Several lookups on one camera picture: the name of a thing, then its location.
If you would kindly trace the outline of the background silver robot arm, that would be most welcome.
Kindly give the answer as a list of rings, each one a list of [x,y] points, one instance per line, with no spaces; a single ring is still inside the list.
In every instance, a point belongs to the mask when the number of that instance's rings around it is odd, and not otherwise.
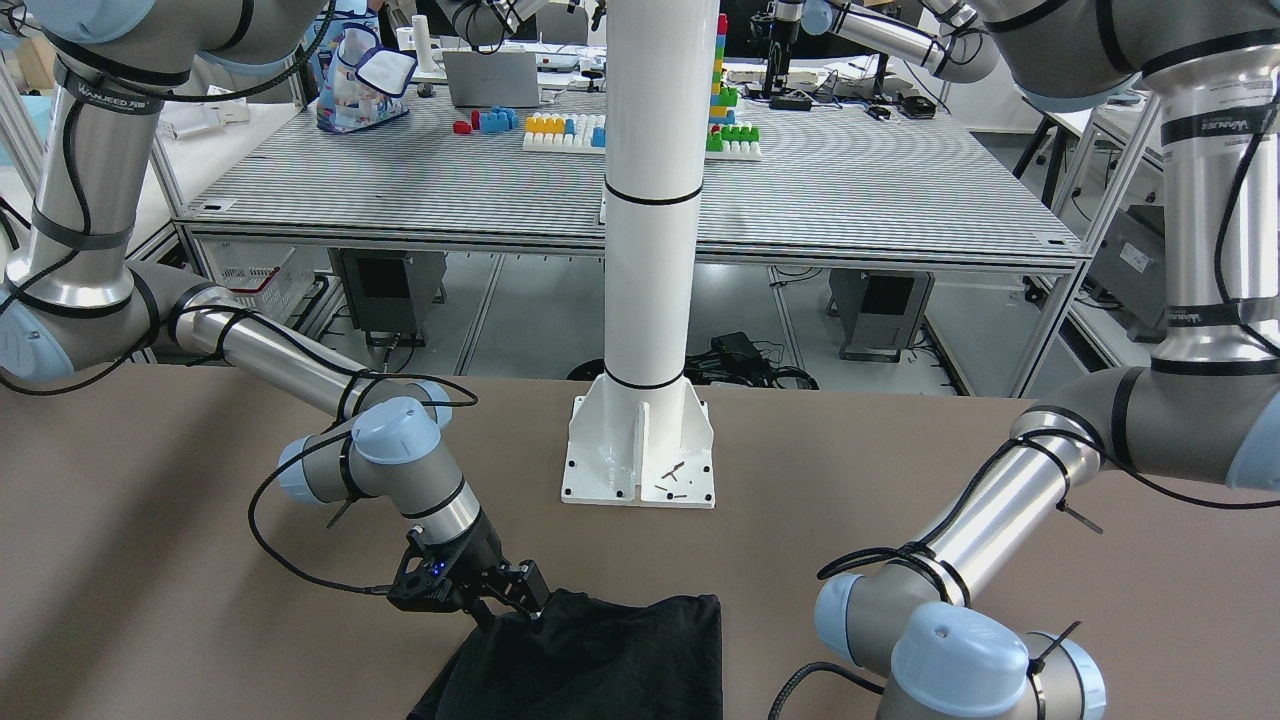
[[[896,20],[852,1],[772,1],[777,20],[799,24],[809,35],[836,35],[876,53],[920,67],[943,82],[984,79],[1000,60],[996,42],[964,1],[923,1],[940,33]]]

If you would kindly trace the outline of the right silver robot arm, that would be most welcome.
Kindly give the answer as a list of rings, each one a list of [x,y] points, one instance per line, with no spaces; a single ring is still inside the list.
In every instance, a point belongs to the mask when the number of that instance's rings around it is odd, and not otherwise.
[[[133,263],[127,245],[161,110],[193,61],[291,72],[317,1],[28,1],[56,54],[56,97],[29,240],[3,275],[3,370],[17,391],[157,345],[224,361],[333,416],[293,443],[271,474],[292,497],[387,497],[408,523],[388,585],[361,585],[408,612],[466,612],[489,600],[538,623],[550,591],[531,560],[506,559],[480,501],[445,447],[454,407],[476,402],[442,378],[370,370],[172,266]]]

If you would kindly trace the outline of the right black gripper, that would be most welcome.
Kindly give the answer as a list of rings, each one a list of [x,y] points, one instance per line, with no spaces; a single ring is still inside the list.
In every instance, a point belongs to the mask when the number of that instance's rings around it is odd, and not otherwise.
[[[460,584],[467,605],[465,612],[477,629],[488,632],[495,621],[486,598],[498,600],[530,623],[539,623],[550,601],[550,591],[538,564],[531,559],[508,561],[485,514],[457,538],[463,539],[465,547],[451,578]]]

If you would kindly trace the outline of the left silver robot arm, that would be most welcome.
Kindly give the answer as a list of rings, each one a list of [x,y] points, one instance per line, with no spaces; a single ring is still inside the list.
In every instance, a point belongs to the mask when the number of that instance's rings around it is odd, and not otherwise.
[[[1277,488],[1277,4],[931,1],[951,82],[1000,53],[1044,110],[1140,81],[1160,109],[1167,334],[1149,365],[1029,407],[932,527],[819,570],[815,629],[884,679],[879,719],[1100,719],[1105,682],[1066,633],[1018,634],[972,596],[1068,496],[1114,468]]]

